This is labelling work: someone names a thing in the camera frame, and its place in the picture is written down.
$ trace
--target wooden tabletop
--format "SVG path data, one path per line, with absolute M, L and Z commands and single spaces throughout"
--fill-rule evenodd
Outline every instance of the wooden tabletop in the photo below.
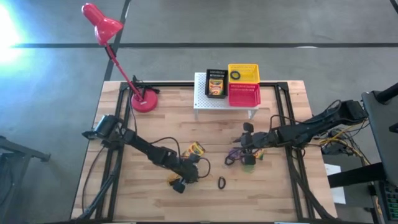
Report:
M 295 118 L 303 121 L 312 116 L 303 81 L 288 81 Z M 104 114 L 114 114 L 120 82 L 105 82 L 95 117 L 95 125 Z M 137 132 L 146 141 L 162 137 L 175 137 L 182 151 L 193 141 L 205 149 L 204 157 L 211 162 L 207 178 L 188 184 L 179 194 L 166 183 L 171 171 L 157 167 L 133 147 L 126 146 L 114 211 L 114 221 L 153 222 L 266 222 L 296 221 L 292 187 L 285 150 L 266 149 L 263 161 L 258 161 L 252 173 L 243 171 L 236 162 L 226 167 L 224 158 L 237 146 L 231 142 L 243 131 L 248 121 L 247 111 L 200 111 L 199 120 L 193 114 L 193 87 L 161 87 L 159 102 L 154 111 L 138 113 Z M 267 131 L 269 118 L 277 114 L 273 88 L 261 88 L 261 104 L 254 120 L 255 131 Z M 279 125 L 274 119 L 272 126 Z M 129 128 L 134 129 L 130 116 Z M 177 149 L 174 142 L 157 143 Z M 81 175 L 72 218 L 81 214 L 81 193 L 88 169 L 98 151 L 100 141 L 91 141 Z M 102 152 L 88 181 L 85 194 L 87 207 L 98 193 L 106 158 Z M 336 216 L 335 205 L 326 177 L 326 170 L 319 148 L 306 148 L 304 157 L 310 188 L 330 214 Z M 199 173 L 207 171 L 205 162 L 198 164 Z M 226 179 L 223 190 L 217 188 L 219 176 Z M 303 211 L 306 211 L 303 194 L 300 194 Z M 108 211 L 106 203 L 104 214 Z

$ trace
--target floor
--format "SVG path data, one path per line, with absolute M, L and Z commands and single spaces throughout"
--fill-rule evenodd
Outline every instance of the floor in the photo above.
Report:
M 80 133 L 93 125 L 103 81 L 123 79 L 96 45 L 85 2 L 0 1 L 9 31 L 0 36 L 0 135 L 52 155 L 32 160 L 24 179 L 19 217 L 31 223 L 69 218 L 88 144 Z M 397 81 L 398 14 L 388 0 L 91 2 L 122 20 L 129 6 L 112 42 L 126 72 L 144 80 L 192 80 L 207 68 L 258 63 L 262 80 L 304 80 L 314 114 Z M 197 44 L 144 44 L 187 42 Z M 356 140 L 371 162 L 380 160 L 370 129 Z M 371 221 L 361 209 L 338 213 Z

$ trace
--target white paper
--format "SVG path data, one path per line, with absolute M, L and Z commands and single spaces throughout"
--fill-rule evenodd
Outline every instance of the white paper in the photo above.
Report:
M 332 175 L 341 172 L 341 167 L 336 165 L 325 164 L 326 174 Z M 333 201 L 335 203 L 346 204 L 346 197 L 344 196 L 343 187 L 335 187 L 331 189 Z

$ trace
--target white pegboard stand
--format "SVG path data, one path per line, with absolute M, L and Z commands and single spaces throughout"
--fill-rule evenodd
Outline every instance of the white pegboard stand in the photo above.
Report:
M 195 87 L 193 89 L 193 110 L 195 112 L 195 120 L 198 120 L 199 110 L 247 110 L 249 119 L 253 119 L 258 106 L 240 107 L 230 106 L 228 97 L 224 99 L 209 98 L 205 95 L 206 89 L 206 73 L 195 73 Z

